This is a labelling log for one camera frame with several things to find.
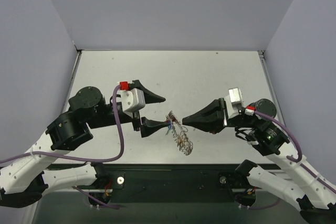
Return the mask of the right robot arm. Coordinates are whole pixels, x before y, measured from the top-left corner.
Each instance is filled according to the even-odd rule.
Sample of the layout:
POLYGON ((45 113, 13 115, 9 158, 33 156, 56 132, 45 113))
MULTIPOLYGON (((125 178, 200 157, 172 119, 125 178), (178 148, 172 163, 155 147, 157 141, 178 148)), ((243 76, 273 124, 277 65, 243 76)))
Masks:
POLYGON ((244 106, 241 98, 226 96, 184 117, 182 124, 212 134, 232 127, 239 138, 290 177, 285 180, 246 159, 236 171, 249 185, 292 205, 307 223, 335 223, 335 185, 309 164, 293 134, 275 119, 276 114, 268 99, 244 106))

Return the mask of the metal keyring disc with rings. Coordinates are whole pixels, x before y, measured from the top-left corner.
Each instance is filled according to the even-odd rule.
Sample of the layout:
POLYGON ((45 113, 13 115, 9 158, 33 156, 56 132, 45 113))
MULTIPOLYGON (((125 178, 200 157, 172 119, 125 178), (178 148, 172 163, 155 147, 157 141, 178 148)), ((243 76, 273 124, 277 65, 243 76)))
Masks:
POLYGON ((172 121, 172 126, 168 125, 166 135, 171 133, 178 150, 185 156, 189 156, 193 151, 193 142, 187 136, 188 129, 182 125, 173 111, 167 114, 166 121, 168 120, 172 121))

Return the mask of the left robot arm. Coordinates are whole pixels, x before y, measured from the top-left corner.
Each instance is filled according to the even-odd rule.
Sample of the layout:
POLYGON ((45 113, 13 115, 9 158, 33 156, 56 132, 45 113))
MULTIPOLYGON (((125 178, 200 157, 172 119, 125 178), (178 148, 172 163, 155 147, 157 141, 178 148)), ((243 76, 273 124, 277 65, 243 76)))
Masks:
POLYGON ((70 159, 70 152, 90 141, 92 129, 120 128, 131 123, 133 129, 148 137, 168 126, 167 122, 149 120, 140 115, 147 104, 164 98, 145 88, 139 80, 119 82, 109 101, 92 86, 80 89, 69 99, 69 109, 60 114, 41 137, 23 154, 3 160, 1 168, 1 206, 24 208, 44 195, 69 187, 88 186, 101 190, 96 201, 103 205, 112 177, 104 167, 109 158, 82 158, 81 166, 51 170, 58 159, 70 159))

